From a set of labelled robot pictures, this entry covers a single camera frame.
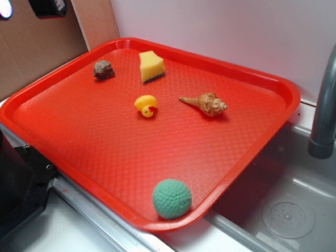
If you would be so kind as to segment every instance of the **yellow rubber duck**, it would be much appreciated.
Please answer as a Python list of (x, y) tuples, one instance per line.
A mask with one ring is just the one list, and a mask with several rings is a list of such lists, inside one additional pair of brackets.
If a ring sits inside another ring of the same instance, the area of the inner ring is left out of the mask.
[(136, 108), (141, 111), (144, 117), (151, 117), (154, 114), (155, 109), (158, 106), (156, 98), (149, 94), (145, 96), (140, 96), (136, 99), (134, 105)]

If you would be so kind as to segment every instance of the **conch shell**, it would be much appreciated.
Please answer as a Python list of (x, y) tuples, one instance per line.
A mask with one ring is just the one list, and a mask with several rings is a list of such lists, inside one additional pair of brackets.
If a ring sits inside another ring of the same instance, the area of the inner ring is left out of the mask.
[(214, 117), (228, 109), (228, 106), (222, 99), (219, 99), (214, 93), (205, 93), (197, 98), (180, 97), (180, 101), (198, 107), (207, 116)]

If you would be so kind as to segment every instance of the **stainless steel sink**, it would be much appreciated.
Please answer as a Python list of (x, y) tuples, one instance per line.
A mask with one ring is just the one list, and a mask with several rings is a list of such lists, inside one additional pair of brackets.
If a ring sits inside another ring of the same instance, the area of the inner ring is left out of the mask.
[(335, 251), (336, 154), (311, 157), (309, 134), (287, 123), (205, 218), (254, 251)]

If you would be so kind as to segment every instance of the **green ball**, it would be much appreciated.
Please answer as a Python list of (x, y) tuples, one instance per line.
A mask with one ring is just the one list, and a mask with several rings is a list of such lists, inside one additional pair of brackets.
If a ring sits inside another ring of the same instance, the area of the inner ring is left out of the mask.
[(154, 189), (153, 204), (165, 219), (176, 219), (186, 214), (192, 201), (190, 189), (178, 180), (163, 180)]

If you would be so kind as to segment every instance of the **gray faucet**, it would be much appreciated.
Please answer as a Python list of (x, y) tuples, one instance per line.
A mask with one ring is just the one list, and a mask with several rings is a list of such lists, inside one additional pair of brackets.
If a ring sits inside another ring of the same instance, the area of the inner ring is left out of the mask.
[(318, 159), (332, 155), (336, 135), (336, 45), (324, 72), (308, 152)]

